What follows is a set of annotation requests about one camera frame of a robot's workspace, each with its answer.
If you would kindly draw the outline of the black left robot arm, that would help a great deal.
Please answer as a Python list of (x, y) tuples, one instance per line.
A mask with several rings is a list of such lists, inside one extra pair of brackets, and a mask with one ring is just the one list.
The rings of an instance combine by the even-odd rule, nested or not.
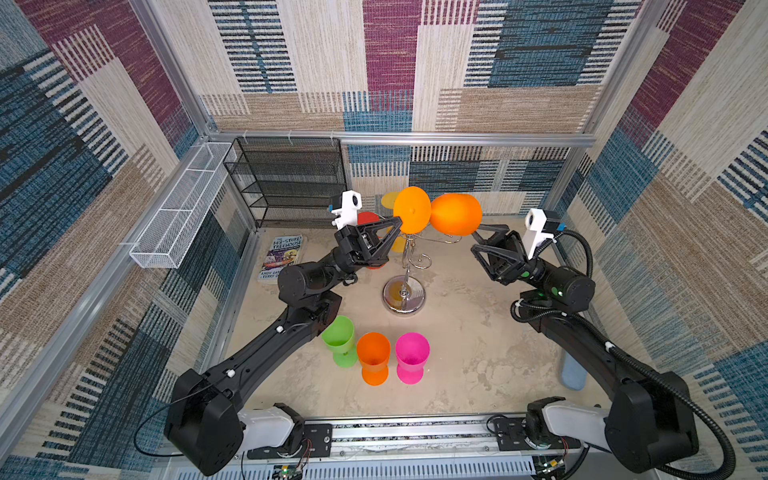
[(271, 448), (297, 454), (304, 443), (304, 419), (277, 403), (247, 412), (245, 402), (290, 355), (318, 337), (336, 319), (339, 284), (354, 284), (359, 270), (381, 267), (400, 233), (398, 217), (347, 225), (322, 259), (292, 264), (278, 276), (286, 307), (261, 334), (203, 373), (190, 369), (176, 381), (164, 435), (200, 473), (211, 476), (234, 457)]

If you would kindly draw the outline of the orange wine glass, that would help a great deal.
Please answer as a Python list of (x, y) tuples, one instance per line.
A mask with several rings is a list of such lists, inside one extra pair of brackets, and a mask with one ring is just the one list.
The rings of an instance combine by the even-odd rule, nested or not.
[(356, 353), (362, 367), (362, 378), (366, 384), (379, 386), (387, 380), (390, 351), (390, 342), (381, 333), (367, 333), (359, 339)]
[(431, 200), (419, 187), (401, 191), (394, 202), (393, 214), (402, 221), (406, 235), (422, 232), (428, 225), (449, 236), (468, 236), (482, 223), (483, 210), (472, 195), (447, 193)]

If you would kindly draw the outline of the orange wine glass front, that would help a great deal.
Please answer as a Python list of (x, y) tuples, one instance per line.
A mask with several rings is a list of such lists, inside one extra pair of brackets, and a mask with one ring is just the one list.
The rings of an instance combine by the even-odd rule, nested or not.
[(393, 214), (402, 221), (406, 235), (422, 232), (428, 225), (449, 236), (468, 236), (482, 223), (483, 210), (472, 195), (447, 193), (431, 200), (419, 187), (401, 191), (394, 202)]

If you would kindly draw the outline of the pink plastic wine glass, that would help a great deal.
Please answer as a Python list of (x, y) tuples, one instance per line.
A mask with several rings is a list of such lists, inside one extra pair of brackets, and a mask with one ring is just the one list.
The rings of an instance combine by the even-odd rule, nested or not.
[(430, 353), (429, 341), (422, 334), (409, 332), (402, 335), (395, 345), (399, 380), (406, 385), (419, 383)]

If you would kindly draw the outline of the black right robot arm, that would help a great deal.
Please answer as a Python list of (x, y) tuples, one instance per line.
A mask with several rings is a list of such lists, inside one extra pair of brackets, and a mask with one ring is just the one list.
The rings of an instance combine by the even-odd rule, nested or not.
[(595, 291), (592, 249), (586, 238), (562, 227), (553, 232), (556, 239), (570, 236), (582, 245), (586, 270), (580, 272), (541, 259), (550, 240), (526, 247), (520, 234), (506, 225), (485, 229), (490, 237), (474, 232), (471, 252), (488, 277), (502, 285), (523, 281), (531, 287), (511, 306), (511, 316), (562, 347), (611, 401), (607, 413), (583, 427), (576, 426), (574, 418), (546, 417), (533, 421), (532, 427), (609, 451), (634, 473), (657, 469), (680, 479), (695, 479), (697, 473), (672, 464), (698, 453), (696, 424), (702, 422), (720, 445), (723, 460), (701, 476), (729, 478), (736, 468), (734, 448), (718, 423), (691, 399), (687, 383), (673, 372), (660, 373), (634, 358), (582, 317)]

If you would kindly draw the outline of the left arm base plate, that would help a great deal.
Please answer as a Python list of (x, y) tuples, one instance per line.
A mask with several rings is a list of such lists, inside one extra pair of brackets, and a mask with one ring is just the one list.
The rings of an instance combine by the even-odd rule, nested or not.
[(291, 439), (280, 447), (259, 447), (246, 453), (248, 460), (299, 459), (309, 449), (311, 458), (326, 458), (331, 454), (333, 425), (331, 423), (306, 424), (298, 442)]

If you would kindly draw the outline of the green plastic wine glass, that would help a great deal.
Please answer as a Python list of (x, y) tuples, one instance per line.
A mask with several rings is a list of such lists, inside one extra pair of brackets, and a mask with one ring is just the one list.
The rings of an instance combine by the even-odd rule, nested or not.
[(320, 335), (323, 343), (333, 355), (333, 360), (341, 368), (351, 368), (358, 361), (356, 353), (356, 333), (353, 322), (346, 316), (339, 315)]

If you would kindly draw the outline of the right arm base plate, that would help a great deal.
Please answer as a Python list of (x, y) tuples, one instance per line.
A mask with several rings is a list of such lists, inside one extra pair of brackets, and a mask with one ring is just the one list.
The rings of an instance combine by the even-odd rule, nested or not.
[(506, 416), (495, 414), (486, 419), (486, 430), (496, 440), (498, 449), (502, 452), (510, 451), (560, 451), (579, 452), (582, 443), (570, 437), (560, 437), (553, 434), (545, 434), (539, 440), (531, 440), (525, 430), (524, 417)]

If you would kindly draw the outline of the red plastic wine glass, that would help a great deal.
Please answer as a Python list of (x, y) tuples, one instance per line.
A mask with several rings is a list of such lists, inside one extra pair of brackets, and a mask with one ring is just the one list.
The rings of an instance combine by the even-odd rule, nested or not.
[(364, 234), (364, 242), (369, 251), (376, 250), (382, 241), (378, 230), (366, 230), (365, 226), (379, 221), (381, 221), (381, 217), (373, 212), (360, 211), (357, 215), (358, 230)]

